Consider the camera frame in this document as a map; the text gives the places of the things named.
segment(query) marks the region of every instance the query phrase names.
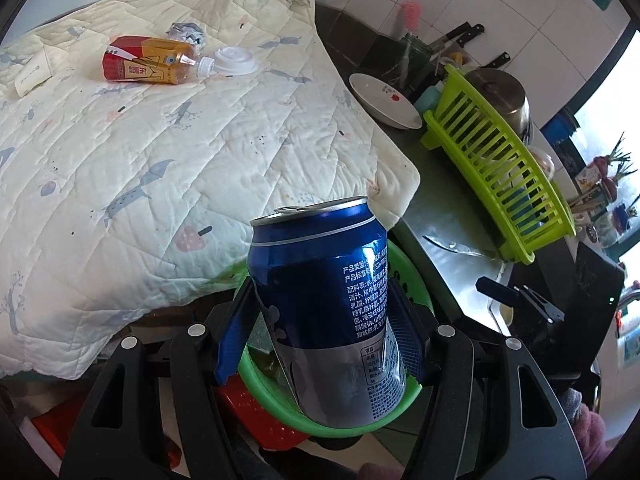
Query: white bowl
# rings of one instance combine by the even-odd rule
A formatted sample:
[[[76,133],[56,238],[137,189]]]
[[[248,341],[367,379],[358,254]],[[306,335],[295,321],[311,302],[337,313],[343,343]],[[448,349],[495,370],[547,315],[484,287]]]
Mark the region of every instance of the white bowl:
[[[362,107],[374,119],[401,130],[422,128],[422,118],[414,106],[384,81],[366,74],[352,74],[349,83]]]

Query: screw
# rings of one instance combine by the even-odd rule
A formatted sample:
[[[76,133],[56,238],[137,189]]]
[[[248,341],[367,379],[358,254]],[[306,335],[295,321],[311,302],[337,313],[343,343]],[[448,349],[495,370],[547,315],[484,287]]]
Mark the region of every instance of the screw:
[[[137,344],[138,344],[138,338],[137,337],[133,337],[132,335],[124,338],[120,342],[120,346],[122,346],[125,350],[132,349]]]
[[[508,338],[506,343],[507,346],[511,348],[511,350],[520,350],[522,348],[522,343],[520,342],[520,340],[514,337]]]
[[[438,327],[438,334],[443,337],[453,337],[456,335],[456,329],[451,325],[440,325]]]
[[[187,334],[193,337],[201,336],[206,332],[206,327],[201,323],[196,323],[195,325],[191,325],[187,330]]]

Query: aluminum can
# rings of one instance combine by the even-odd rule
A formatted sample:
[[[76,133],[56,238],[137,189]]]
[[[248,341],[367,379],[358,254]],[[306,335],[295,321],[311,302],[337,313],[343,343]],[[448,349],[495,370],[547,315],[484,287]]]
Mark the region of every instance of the aluminum can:
[[[404,394],[386,319],[386,231],[357,196],[251,222],[249,274],[300,409],[330,428],[390,413]]]

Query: nutrition label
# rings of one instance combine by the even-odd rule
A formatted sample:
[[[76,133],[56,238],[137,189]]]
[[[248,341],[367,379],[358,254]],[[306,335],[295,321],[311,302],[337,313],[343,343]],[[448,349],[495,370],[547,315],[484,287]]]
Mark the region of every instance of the nutrition label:
[[[398,403],[404,390],[404,381],[398,381],[398,345],[391,327],[387,325],[385,336],[363,348],[360,354],[367,375],[373,418],[377,419]]]
[[[386,247],[372,266],[366,260],[342,268],[358,338],[375,334],[386,321]]]

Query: white blanket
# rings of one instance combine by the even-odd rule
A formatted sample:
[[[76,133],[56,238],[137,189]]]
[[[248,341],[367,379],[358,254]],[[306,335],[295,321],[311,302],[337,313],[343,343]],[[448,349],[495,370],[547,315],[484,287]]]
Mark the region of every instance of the white blanket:
[[[172,22],[247,76],[110,84],[105,46]],[[46,46],[53,77],[14,78]],[[78,377],[154,308],[236,285],[251,219],[366,194],[390,228],[418,186],[314,27],[314,0],[105,0],[0,50],[0,374]]]

